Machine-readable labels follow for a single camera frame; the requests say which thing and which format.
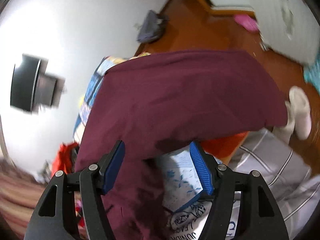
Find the maroon garment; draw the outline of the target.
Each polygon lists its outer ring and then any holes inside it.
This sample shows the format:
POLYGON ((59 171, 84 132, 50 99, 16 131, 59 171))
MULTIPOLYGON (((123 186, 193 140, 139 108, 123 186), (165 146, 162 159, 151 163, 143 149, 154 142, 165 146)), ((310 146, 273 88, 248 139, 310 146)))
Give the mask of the maroon garment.
POLYGON ((75 169, 125 144, 113 189, 103 196, 116 239, 165 239, 157 156, 204 141, 284 126, 278 86, 245 51, 185 50, 130 60, 104 58, 88 85, 88 117, 75 169))

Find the orange cartoon fleece blanket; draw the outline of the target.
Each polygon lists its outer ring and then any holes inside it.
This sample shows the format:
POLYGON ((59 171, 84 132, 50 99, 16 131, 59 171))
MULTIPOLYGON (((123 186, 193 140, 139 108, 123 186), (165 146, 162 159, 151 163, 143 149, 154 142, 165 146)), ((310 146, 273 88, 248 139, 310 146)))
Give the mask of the orange cartoon fleece blanket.
POLYGON ((249 132, 241 132, 227 137, 204 140, 200 142, 203 150, 218 159, 231 156, 248 136, 249 132))

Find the blue patchwork bedspread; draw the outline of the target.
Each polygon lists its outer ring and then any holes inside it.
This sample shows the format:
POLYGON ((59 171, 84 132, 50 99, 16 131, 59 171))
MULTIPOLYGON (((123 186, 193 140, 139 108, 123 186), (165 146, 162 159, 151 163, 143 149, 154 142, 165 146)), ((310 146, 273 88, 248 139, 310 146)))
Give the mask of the blue patchwork bedspread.
POLYGON ((213 139, 240 127, 217 103, 216 90, 233 76, 235 57, 226 51, 178 51, 124 60, 105 57, 85 94, 85 125, 75 169, 108 153, 117 140, 125 158, 103 200, 116 239, 164 239, 163 200, 178 209, 198 195, 193 171, 168 168, 169 153, 188 155, 193 140, 213 139))

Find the red folded garment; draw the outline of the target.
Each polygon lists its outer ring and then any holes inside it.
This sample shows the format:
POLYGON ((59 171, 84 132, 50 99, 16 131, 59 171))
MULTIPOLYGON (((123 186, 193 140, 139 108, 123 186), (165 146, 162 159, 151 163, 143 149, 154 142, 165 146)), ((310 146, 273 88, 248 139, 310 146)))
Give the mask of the red folded garment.
POLYGON ((77 142, 70 144, 62 143, 52 162, 51 177, 59 170, 65 172, 65 174, 73 173, 78 151, 79 144, 77 142))

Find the striped red curtain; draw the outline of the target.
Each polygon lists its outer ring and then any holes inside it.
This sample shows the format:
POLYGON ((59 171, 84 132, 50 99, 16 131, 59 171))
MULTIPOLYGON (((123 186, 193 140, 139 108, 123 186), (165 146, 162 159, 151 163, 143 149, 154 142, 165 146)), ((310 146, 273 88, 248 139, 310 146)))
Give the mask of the striped red curtain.
POLYGON ((24 239, 44 188, 31 174, 1 159, 1 239, 24 239))

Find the grey striped trouser leg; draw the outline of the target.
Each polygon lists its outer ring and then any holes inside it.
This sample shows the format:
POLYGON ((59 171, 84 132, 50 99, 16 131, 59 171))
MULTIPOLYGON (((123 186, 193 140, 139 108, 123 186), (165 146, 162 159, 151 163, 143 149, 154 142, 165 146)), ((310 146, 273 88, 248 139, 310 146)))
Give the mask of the grey striped trouser leg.
POLYGON ((270 188, 283 215, 290 239, 306 225, 319 202, 319 176, 301 156, 263 128, 249 132, 228 166, 236 172, 257 170, 270 188))

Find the white sock foot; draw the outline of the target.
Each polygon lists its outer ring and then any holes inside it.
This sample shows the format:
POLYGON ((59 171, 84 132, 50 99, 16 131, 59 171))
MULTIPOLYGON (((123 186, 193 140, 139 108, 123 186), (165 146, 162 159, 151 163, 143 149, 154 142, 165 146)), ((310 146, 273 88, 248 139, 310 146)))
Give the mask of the white sock foot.
POLYGON ((272 133, 285 143, 290 142, 293 133, 299 140, 306 140, 312 128, 311 108, 307 95, 300 87, 293 86, 289 90, 289 101, 285 101, 287 124, 274 127, 272 133))

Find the grey backpack on floor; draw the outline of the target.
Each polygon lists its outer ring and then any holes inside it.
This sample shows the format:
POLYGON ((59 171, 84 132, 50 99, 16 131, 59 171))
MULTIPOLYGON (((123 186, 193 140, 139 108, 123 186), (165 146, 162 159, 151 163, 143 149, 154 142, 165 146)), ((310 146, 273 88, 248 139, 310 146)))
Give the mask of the grey backpack on floor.
POLYGON ((165 33, 169 18, 149 10, 137 36, 137 42, 152 43, 159 40, 165 33))

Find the pink slipper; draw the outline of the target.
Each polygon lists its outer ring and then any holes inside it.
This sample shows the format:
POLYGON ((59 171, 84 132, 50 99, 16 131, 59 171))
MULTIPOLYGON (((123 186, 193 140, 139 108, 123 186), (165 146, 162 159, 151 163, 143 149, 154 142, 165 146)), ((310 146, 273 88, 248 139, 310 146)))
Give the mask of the pink slipper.
POLYGON ((259 31, 257 21, 248 15, 235 15, 234 20, 237 24, 239 24, 249 32, 257 33, 259 31))

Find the black wall television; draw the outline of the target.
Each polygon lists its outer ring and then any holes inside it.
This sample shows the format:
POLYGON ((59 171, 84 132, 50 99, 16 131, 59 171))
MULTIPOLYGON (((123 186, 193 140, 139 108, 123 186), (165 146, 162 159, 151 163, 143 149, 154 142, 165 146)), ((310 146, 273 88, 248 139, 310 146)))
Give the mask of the black wall television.
POLYGON ((22 54, 12 74, 10 105, 26 112, 33 111, 34 93, 41 59, 22 54))

